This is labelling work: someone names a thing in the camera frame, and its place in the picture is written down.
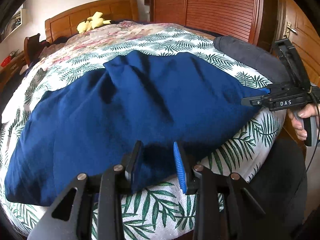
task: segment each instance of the black cable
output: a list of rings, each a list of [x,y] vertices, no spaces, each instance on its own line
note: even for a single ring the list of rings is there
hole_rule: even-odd
[[[320,122],[320,112],[319,112],[319,106],[318,106],[318,103],[317,103],[318,97],[317,97],[313,92],[310,93],[310,96],[311,96],[311,98],[312,98],[312,100],[313,100],[313,103],[315,103],[315,105],[316,105],[317,112],[318,112],[318,121]],[[308,167],[307,167],[307,169],[306,169],[306,172],[308,172],[309,167],[310,167],[310,165],[311,165],[311,162],[312,162],[312,160],[313,160],[313,157],[315,156],[315,153],[316,153],[316,150],[317,150],[317,146],[318,146],[319,136],[320,136],[320,129],[318,128],[317,143],[316,143],[315,149],[314,149],[314,151],[313,151],[312,157],[311,157],[311,159],[310,159],[310,162],[309,162],[309,164],[308,164]]]

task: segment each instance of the floral blanket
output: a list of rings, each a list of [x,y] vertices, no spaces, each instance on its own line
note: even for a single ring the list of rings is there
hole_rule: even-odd
[[[0,132],[0,202],[5,213],[22,234],[28,235],[45,208],[11,203],[5,198],[4,178],[21,131],[42,98],[50,90],[61,89],[85,72],[103,68],[118,55],[139,50],[150,55],[192,53],[237,78],[243,85],[262,88],[270,81],[256,70],[215,49],[207,38],[178,25],[137,25],[123,22],[80,34],[59,51],[43,58],[22,81],[3,113]],[[213,172],[238,172],[250,181],[265,161],[280,132],[285,111],[262,109],[233,138],[204,158],[201,163]],[[122,217],[126,239],[173,239],[194,227],[196,196],[184,195],[176,177],[122,198]],[[97,204],[92,220],[92,239],[97,238]]]

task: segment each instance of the green leaf pattern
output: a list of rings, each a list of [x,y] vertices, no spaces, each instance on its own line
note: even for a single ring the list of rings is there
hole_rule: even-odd
[[[40,68],[27,85],[21,85],[7,107],[12,117],[4,120],[0,131],[0,201],[18,231],[28,235],[45,212],[45,208],[8,202],[4,193],[4,178],[11,155],[32,110],[46,91],[55,91],[72,83],[85,72],[103,68],[103,63],[118,55],[139,50],[149,55],[170,56],[189,52],[214,67],[237,78],[241,84],[262,88],[270,81],[256,70],[215,49],[207,38],[185,30],[168,27],[146,37],[104,46],[51,66]],[[233,138],[201,161],[215,173],[240,173],[250,181],[268,155],[285,117],[285,111],[262,109]],[[220,209],[223,209],[221,195]],[[196,195],[184,195],[176,177],[122,198],[122,216],[126,239],[172,239],[194,227]],[[92,218],[92,239],[97,239],[95,204]]]

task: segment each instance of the silver screw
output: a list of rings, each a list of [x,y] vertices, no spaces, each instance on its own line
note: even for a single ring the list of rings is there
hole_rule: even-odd
[[[80,173],[80,174],[77,176],[77,179],[78,179],[78,180],[84,180],[86,177],[87,177],[87,175],[86,175],[85,173]]]
[[[117,164],[113,166],[114,171],[122,171],[122,169],[123,169],[123,166],[121,164]]]
[[[196,171],[203,171],[203,165],[201,165],[201,164],[196,164],[193,168],[194,168]]]
[[[231,179],[238,180],[238,179],[240,179],[240,175],[236,172],[231,173]]]

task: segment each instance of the stuffed animal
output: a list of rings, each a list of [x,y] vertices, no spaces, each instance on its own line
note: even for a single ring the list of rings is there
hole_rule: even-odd
[[[79,23],[77,30],[79,33],[87,32],[94,28],[101,27],[104,24],[110,24],[111,20],[104,20],[101,18],[103,13],[96,12],[93,16],[87,18],[87,21]]]

